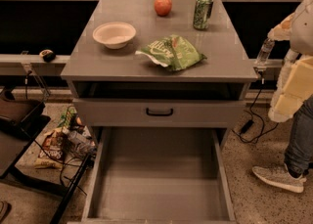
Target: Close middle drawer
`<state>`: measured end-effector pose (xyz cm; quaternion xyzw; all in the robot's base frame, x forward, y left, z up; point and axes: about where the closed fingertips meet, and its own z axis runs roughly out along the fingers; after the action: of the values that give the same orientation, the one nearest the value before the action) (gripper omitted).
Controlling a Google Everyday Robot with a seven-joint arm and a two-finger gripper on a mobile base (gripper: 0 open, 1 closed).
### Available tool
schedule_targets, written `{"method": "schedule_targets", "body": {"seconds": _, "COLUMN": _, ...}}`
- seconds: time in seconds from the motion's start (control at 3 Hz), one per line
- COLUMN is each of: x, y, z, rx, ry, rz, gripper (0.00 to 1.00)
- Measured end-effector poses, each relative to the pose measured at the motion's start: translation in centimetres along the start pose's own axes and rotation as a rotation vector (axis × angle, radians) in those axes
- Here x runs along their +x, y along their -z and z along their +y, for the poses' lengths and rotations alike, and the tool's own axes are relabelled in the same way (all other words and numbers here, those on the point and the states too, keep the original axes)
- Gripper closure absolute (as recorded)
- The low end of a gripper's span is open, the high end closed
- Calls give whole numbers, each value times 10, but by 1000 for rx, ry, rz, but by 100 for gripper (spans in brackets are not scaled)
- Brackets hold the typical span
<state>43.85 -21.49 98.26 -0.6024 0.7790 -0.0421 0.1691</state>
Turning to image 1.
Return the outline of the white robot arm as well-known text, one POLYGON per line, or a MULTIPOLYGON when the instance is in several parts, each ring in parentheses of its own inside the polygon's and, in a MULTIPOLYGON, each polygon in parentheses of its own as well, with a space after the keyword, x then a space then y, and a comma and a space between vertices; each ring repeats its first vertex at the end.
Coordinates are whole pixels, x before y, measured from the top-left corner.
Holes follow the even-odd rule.
POLYGON ((303 0, 268 36, 290 43, 268 112, 272 121, 285 122, 313 94, 313 0, 303 0))

